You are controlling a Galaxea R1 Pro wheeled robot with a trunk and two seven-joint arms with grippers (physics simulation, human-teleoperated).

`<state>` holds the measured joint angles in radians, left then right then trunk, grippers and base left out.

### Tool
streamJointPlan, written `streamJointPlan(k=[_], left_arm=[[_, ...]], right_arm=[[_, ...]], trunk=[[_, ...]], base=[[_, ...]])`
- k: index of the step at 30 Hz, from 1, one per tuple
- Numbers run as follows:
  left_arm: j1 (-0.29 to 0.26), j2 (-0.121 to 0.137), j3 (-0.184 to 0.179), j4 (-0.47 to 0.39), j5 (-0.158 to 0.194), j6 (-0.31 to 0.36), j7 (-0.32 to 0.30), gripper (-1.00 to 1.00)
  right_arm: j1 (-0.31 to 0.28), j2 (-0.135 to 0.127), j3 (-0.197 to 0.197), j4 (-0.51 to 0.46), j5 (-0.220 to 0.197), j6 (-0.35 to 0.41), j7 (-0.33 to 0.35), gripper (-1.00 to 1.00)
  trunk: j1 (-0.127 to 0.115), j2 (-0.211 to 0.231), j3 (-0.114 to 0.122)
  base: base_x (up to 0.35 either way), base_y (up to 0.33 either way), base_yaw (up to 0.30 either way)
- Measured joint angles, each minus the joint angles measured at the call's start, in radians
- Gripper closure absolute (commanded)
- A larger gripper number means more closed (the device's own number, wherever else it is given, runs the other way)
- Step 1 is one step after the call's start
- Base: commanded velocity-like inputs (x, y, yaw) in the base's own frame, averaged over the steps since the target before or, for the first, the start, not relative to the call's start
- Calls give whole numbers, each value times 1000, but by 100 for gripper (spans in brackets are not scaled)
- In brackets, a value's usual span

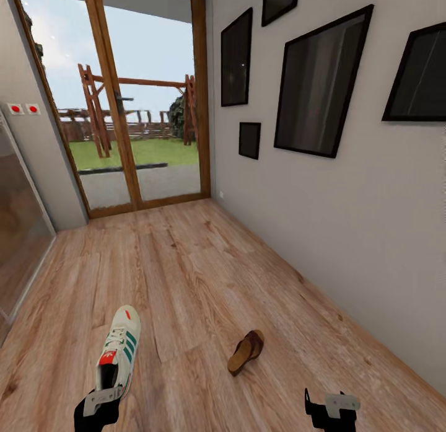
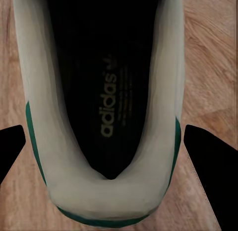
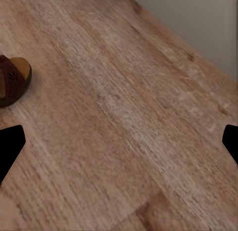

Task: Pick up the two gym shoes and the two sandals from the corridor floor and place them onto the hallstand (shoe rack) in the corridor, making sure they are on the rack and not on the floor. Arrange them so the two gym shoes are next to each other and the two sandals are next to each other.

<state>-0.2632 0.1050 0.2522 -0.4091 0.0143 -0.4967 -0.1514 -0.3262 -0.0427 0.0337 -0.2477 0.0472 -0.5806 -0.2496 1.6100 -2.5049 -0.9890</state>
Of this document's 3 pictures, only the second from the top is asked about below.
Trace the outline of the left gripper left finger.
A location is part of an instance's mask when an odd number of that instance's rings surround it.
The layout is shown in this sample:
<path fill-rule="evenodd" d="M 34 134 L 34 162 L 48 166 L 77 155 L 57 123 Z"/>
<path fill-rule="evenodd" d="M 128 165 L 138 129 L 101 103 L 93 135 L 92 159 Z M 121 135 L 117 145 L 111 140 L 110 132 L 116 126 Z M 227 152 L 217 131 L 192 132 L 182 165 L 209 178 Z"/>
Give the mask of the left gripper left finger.
<path fill-rule="evenodd" d="M 0 130 L 0 185 L 25 144 L 22 125 Z"/>

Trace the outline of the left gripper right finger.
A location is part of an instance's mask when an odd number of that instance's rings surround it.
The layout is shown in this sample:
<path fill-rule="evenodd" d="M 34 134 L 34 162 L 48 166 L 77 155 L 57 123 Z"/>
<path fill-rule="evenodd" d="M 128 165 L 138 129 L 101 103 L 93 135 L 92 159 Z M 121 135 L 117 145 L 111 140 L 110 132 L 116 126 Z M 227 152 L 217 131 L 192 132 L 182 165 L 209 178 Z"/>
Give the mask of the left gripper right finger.
<path fill-rule="evenodd" d="M 238 231 L 238 151 L 187 125 L 183 140 L 222 231 Z"/>

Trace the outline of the gym shoe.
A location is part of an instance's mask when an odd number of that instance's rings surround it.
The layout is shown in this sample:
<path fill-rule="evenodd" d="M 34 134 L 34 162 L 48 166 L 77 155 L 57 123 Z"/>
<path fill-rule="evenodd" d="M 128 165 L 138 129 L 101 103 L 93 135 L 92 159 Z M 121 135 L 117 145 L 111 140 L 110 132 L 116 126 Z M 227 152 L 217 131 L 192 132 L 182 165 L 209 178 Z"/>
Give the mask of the gym shoe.
<path fill-rule="evenodd" d="M 155 213 L 181 142 L 183 0 L 13 0 L 26 118 L 49 198 L 123 228 Z"/>

